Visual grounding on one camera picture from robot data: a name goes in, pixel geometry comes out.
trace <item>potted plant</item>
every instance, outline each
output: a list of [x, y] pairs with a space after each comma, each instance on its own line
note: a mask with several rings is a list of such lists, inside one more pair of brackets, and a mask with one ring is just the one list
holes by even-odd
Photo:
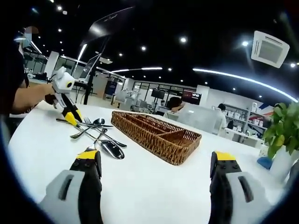
[[299, 157], [299, 103], [276, 105], [271, 119], [272, 125], [263, 135], [269, 144], [268, 157], [274, 158], [270, 172], [284, 181]]

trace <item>computer monitor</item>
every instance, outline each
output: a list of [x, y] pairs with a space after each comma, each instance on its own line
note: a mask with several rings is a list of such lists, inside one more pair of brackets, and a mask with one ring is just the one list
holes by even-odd
[[91, 59], [89, 59], [86, 66], [83, 68], [83, 71], [82, 71], [79, 79], [81, 79], [81, 80], [85, 79], [89, 75], [89, 73], [92, 71], [95, 64], [99, 61], [100, 55], [101, 54], [98, 54], [98, 55], [92, 57]]
[[191, 91], [187, 91], [187, 90], [183, 91], [183, 95], [182, 95], [183, 102], [199, 105], [200, 98], [201, 98], [201, 94], [199, 94], [199, 93], [191, 92]]
[[159, 98], [159, 99], [164, 99], [164, 95], [165, 95], [164, 91], [159, 91], [155, 89], [153, 89], [153, 92], [151, 93], [152, 97]]

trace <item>black ceiling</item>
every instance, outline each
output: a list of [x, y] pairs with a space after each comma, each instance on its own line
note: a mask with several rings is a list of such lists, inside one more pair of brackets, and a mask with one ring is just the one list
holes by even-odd
[[[102, 64], [101, 67], [120, 70], [160, 66], [163, 70], [120, 74], [134, 76], [135, 80], [188, 86], [208, 82], [207, 85], [213, 89], [233, 92], [270, 105], [290, 102], [287, 97], [257, 84], [192, 70], [204, 68], [252, 78], [299, 97], [299, 66], [290, 67], [290, 63], [299, 62], [299, 50], [296, 50], [299, 45], [299, 5], [295, 1], [271, 1], [265, 5], [261, 1], [234, 1], [233, 4], [195, 0], [87, 2], [90, 1], [54, 0], [52, 3], [39, 0], [32, 3], [35, 10], [31, 10], [21, 22], [24, 27], [31, 25], [39, 29], [41, 38], [33, 35], [33, 42], [46, 56], [54, 50], [77, 58], [80, 43], [94, 21], [135, 5], [130, 21], [112, 36], [104, 51], [103, 56], [113, 63]], [[57, 10], [58, 5], [67, 11], [67, 15]], [[280, 20], [282, 13], [286, 13], [290, 22], [288, 29]], [[290, 29], [295, 36], [289, 35]], [[290, 45], [280, 69], [248, 59], [251, 46], [244, 48], [242, 42], [251, 41], [255, 30], [273, 35]], [[186, 44], [179, 42], [181, 36], [187, 37]], [[96, 55], [101, 44], [101, 39], [89, 44], [81, 60], [87, 62]], [[140, 48], [143, 45], [147, 48], [145, 52]]]

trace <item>round table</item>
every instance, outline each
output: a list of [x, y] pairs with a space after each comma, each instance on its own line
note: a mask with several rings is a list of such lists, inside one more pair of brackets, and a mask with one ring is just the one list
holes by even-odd
[[[110, 124], [112, 109], [77, 105], [91, 120], [102, 117]], [[125, 158], [116, 160], [102, 153], [101, 214], [105, 224], [203, 224], [208, 223], [210, 202], [210, 162], [213, 151], [231, 153], [242, 171], [251, 173], [266, 189], [266, 197], [276, 203], [282, 186], [256, 163], [258, 149], [153, 115], [169, 123], [202, 134], [199, 147], [180, 166], [173, 166], [151, 154], [117, 128], [107, 134], [128, 145]], [[56, 122], [61, 113], [41, 102], [21, 122], [12, 136], [8, 155], [24, 190], [36, 203], [46, 186], [64, 169], [69, 169], [78, 153], [93, 140], [87, 135], [71, 140], [78, 132], [69, 124]], [[98, 136], [95, 130], [90, 131]]]

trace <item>woven cutlery tray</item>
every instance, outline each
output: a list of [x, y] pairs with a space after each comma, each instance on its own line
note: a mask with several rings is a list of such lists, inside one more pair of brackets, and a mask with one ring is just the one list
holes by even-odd
[[172, 165], [182, 164], [201, 140], [201, 134], [149, 115], [113, 111], [111, 123], [146, 150]]

